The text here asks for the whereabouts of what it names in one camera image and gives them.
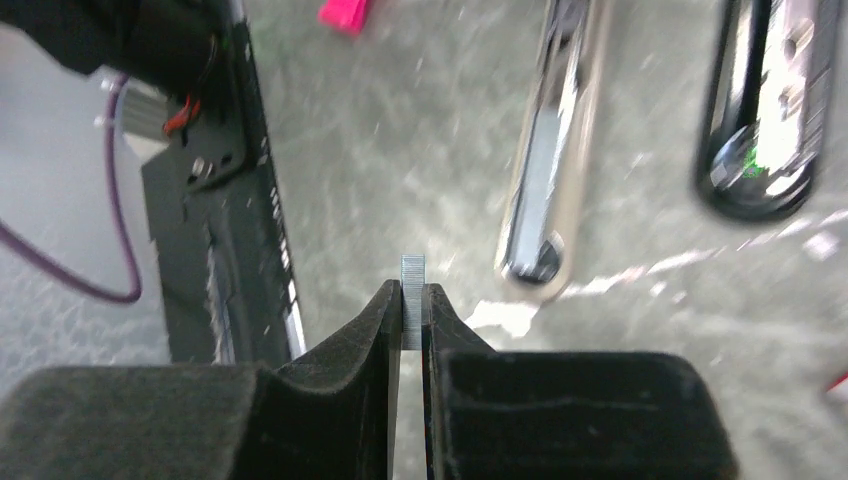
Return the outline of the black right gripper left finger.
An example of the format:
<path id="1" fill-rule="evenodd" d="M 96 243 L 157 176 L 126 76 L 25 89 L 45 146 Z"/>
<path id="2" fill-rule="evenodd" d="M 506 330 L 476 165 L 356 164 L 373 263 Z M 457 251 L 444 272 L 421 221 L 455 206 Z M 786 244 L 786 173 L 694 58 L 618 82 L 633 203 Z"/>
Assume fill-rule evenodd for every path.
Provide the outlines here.
<path id="1" fill-rule="evenodd" d="M 402 291 L 279 369 L 55 367 L 1 406 L 5 479 L 388 479 Z"/>

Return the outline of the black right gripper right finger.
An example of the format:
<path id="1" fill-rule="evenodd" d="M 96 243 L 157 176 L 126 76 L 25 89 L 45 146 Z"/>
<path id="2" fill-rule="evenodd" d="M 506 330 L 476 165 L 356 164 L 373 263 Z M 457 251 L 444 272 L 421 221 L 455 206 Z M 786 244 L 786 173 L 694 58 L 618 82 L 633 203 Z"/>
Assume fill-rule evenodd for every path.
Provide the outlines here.
<path id="1" fill-rule="evenodd" d="M 431 479 L 735 479 L 705 381 L 651 351 L 498 351 L 444 289 L 422 303 Z"/>

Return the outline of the silver staple strip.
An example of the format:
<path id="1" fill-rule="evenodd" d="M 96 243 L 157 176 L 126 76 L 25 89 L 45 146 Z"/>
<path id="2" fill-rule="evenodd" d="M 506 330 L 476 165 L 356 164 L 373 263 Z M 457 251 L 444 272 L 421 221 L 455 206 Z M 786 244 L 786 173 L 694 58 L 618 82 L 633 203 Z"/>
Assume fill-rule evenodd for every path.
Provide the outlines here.
<path id="1" fill-rule="evenodd" d="M 403 295 L 402 349 L 421 349 L 422 291 L 426 283 L 426 260 L 423 254 L 401 257 L 401 288 Z"/>

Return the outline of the beige stapler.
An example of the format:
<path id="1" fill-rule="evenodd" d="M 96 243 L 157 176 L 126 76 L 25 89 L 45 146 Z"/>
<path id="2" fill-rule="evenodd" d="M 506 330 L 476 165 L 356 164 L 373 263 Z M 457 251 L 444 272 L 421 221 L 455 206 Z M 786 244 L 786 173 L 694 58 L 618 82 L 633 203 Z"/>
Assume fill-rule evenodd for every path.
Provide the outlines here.
<path id="1" fill-rule="evenodd" d="M 546 5 L 495 263 L 513 301 L 544 304 L 570 282 L 614 10 Z"/>

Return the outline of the red white staple box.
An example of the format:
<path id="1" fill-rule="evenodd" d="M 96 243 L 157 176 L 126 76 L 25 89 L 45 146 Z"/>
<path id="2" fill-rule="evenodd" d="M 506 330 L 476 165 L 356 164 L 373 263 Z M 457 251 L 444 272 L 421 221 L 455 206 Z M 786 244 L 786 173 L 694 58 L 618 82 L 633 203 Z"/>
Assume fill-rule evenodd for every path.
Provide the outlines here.
<path id="1" fill-rule="evenodd" d="M 825 390 L 826 397 L 839 403 L 846 403 L 848 400 L 848 374 L 843 373 L 834 380 Z"/>

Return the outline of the black stapler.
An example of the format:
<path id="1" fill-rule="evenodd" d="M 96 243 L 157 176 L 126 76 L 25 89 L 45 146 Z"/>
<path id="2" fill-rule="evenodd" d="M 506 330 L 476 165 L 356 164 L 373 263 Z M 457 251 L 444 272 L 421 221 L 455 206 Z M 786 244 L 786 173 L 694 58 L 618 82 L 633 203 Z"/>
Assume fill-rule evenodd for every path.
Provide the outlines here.
<path id="1" fill-rule="evenodd" d="M 750 224 L 796 213 L 824 158 L 843 1 L 723 5 L 693 187 Z"/>

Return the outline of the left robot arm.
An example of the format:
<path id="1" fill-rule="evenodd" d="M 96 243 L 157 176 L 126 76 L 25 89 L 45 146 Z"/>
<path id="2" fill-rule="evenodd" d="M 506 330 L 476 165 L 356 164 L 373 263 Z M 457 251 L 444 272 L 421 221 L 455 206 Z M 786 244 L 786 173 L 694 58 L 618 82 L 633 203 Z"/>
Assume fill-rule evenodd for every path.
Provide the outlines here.
<path id="1" fill-rule="evenodd" d="M 207 1 L 4 1 L 1 21 L 80 74 L 109 67 L 201 100 L 228 88 L 223 24 Z"/>

